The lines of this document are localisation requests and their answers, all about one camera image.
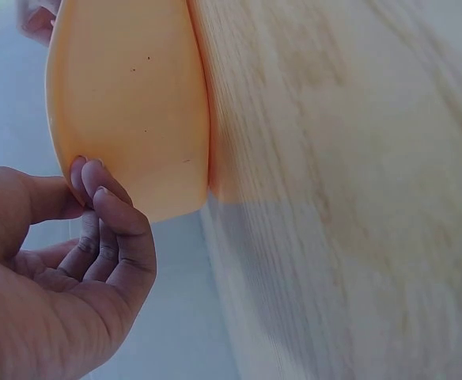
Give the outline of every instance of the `orange plastic container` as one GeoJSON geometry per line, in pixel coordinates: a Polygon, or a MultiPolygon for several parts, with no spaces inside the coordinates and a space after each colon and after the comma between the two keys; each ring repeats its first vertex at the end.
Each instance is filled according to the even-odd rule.
{"type": "Polygon", "coordinates": [[[64,0],[47,62],[47,114],[62,171],[99,158],[152,221],[206,200],[210,121],[181,0],[64,0]]]}

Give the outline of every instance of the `white wall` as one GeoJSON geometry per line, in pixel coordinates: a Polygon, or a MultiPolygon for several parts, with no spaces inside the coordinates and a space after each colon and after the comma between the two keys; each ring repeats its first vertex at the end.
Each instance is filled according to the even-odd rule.
{"type": "MultiPolygon", "coordinates": [[[[19,37],[0,9],[0,165],[36,175],[59,167],[44,110],[46,49],[19,37]]],[[[32,229],[26,246],[64,241],[75,223],[32,229]]],[[[237,379],[198,215],[153,226],[159,274],[126,343],[89,378],[237,379]]]]}

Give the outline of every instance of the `hand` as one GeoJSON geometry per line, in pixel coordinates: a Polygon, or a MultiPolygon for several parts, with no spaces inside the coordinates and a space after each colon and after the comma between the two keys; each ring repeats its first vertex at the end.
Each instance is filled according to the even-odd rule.
{"type": "Polygon", "coordinates": [[[48,46],[62,0],[16,0],[20,33],[48,46]]]}
{"type": "Polygon", "coordinates": [[[98,161],[59,177],[0,169],[0,379],[75,379],[124,341],[156,275],[147,218],[98,161]],[[20,249],[28,228],[83,213],[81,237],[20,249]]]}

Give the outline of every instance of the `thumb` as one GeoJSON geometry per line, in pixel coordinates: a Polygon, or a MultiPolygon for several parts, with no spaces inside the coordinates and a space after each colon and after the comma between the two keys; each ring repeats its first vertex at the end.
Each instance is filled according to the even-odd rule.
{"type": "Polygon", "coordinates": [[[0,168],[0,261],[17,254],[32,224],[72,219],[82,212],[62,178],[0,168]]]}

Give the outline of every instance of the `wood grain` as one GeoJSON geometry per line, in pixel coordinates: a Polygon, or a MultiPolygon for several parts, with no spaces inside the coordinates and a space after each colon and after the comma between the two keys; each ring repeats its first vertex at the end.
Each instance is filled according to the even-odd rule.
{"type": "Polygon", "coordinates": [[[190,4],[242,378],[462,378],[462,1],[190,4]]]}

